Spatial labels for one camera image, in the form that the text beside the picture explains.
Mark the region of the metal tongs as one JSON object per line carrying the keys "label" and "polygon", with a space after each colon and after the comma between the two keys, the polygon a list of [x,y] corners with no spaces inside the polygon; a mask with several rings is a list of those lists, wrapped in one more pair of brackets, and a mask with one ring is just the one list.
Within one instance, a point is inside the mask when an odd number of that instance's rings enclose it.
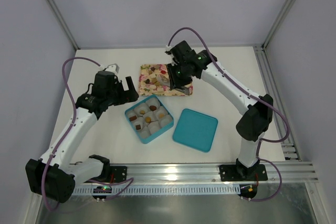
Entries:
{"label": "metal tongs", "polygon": [[160,85],[157,88],[157,92],[160,93],[159,88],[162,88],[163,89],[163,95],[166,96],[166,97],[172,97],[172,96],[183,97],[183,96],[191,96],[193,94],[193,86],[191,84],[189,84],[187,86],[183,86],[181,88],[171,89],[170,79],[169,79],[168,83],[166,83],[166,82],[161,83],[159,81],[158,81],[158,83]]}

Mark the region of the round brown chocolate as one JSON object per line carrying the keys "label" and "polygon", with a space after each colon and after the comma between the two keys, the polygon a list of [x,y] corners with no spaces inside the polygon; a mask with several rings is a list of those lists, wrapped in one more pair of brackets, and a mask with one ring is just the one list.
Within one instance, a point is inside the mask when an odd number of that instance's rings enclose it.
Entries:
{"label": "round brown chocolate", "polygon": [[154,106],[154,105],[151,105],[151,106],[150,106],[150,110],[151,110],[151,111],[155,111],[156,109],[157,109],[156,106]]}

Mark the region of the brown rectangular chocolate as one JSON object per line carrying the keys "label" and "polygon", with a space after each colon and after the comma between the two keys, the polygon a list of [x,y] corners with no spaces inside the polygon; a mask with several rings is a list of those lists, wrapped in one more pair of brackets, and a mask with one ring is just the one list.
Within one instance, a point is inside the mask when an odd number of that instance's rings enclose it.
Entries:
{"label": "brown rectangular chocolate", "polygon": [[134,120],[136,120],[136,119],[137,119],[137,116],[136,116],[136,115],[129,117],[129,120],[130,120],[130,121],[134,121]]}

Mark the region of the teal box lid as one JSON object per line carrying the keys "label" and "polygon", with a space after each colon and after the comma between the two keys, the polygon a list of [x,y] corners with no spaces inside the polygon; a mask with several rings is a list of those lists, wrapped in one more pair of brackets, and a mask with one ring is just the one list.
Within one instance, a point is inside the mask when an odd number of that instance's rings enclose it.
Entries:
{"label": "teal box lid", "polygon": [[218,119],[191,109],[184,109],[173,133],[173,141],[208,153],[213,144]]}

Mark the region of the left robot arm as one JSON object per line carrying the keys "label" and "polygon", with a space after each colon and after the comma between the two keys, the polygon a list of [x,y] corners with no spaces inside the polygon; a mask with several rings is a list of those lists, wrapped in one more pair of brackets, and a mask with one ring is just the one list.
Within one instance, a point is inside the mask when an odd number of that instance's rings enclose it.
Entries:
{"label": "left robot arm", "polygon": [[111,176],[110,161],[100,155],[90,155],[84,162],[70,167],[70,162],[83,138],[111,106],[135,102],[139,98],[133,80],[126,77],[123,88],[117,75],[99,71],[91,91],[82,94],[75,103],[75,112],[55,143],[38,159],[30,159],[25,167],[30,190],[65,203],[75,186],[91,179],[106,182]]}

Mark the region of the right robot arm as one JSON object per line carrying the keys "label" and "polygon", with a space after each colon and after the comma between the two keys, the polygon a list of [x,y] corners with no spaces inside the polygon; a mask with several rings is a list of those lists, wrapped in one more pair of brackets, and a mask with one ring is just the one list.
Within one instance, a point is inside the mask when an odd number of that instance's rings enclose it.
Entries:
{"label": "right robot arm", "polygon": [[272,122],[273,98],[268,94],[260,96],[242,85],[208,49],[196,53],[182,41],[174,47],[167,46],[165,53],[172,58],[167,65],[171,89],[190,84],[193,78],[201,79],[219,91],[241,114],[236,131],[242,141],[235,167],[239,178],[253,178],[260,164],[257,156],[261,139]]}

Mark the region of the teal chocolate box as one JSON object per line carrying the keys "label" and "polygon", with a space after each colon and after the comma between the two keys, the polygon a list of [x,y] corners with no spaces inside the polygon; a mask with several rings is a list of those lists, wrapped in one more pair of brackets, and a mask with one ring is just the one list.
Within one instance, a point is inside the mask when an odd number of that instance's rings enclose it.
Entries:
{"label": "teal chocolate box", "polygon": [[[151,105],[156,106],[157,109],[155,111],[151,111]],[[164,117],[159,118],[159,114],[161,113],[164,114]],[[171,129],[174,125],[173,115],[155,95],[151,95],[130,107],[125,111],[124,115],[142,144],[150,143]],[[129,117],[134,115],[137,116],[137,119],[130,121]],[[151,118],[150,123],[146,123],[145,118],[147,117]],[[137,131],[135,129],[136,125],[141,125],[141,129]]]}

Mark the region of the floral rectangular tray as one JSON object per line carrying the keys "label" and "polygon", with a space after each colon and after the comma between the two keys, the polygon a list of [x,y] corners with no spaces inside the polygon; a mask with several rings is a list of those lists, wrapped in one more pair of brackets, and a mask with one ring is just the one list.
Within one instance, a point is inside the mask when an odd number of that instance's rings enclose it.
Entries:
{"label": "floral rectangular tray", "polygon": [[141,96],[148,97],[150,95],[164,96],[163,89],[159,87],[156,76],[163,74],[169,77],[167,66],[165,64],[144,64],[140,66],[138,93]]}

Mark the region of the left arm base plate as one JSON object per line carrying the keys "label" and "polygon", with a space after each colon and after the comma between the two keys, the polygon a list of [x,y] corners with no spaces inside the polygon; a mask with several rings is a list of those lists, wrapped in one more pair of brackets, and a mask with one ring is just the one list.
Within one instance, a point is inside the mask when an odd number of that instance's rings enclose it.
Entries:
{"label": "left arm base plate", "polygon": [[110,183],[121,183],[127,179],[127,170],[126,166],[110,166]]}

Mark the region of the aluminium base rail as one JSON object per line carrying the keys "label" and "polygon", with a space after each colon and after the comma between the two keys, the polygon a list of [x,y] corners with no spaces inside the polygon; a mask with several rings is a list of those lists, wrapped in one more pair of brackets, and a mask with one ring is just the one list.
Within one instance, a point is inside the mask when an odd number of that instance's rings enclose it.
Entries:
{"label": "aluminium base rail", "polygon": [[122,196],[185,196],[185,195],[234,195],[244,185],[277,187],[285,183],[316,183],[317,173],[309,162],[276,162],[265,164],[262,171],[267,180],[257,177],[252,181],[230,181],[218,163],[199,164],[128,164],[127,178],[133,182],[103,186],[85,183],[77,186],[74,196],[105,196],[117,193]]}

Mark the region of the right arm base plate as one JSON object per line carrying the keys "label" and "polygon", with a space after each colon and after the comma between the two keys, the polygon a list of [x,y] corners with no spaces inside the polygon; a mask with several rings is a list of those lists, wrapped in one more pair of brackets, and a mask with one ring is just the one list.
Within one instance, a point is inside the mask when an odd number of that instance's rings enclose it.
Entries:
{"label": "right arm base plate", "polygon": [[255,164],[250,168],[237,164],[223,164],[219,166],[219,175],[222,182],[252,182],[256,180],[264,182],[268,180],[263,164]]}

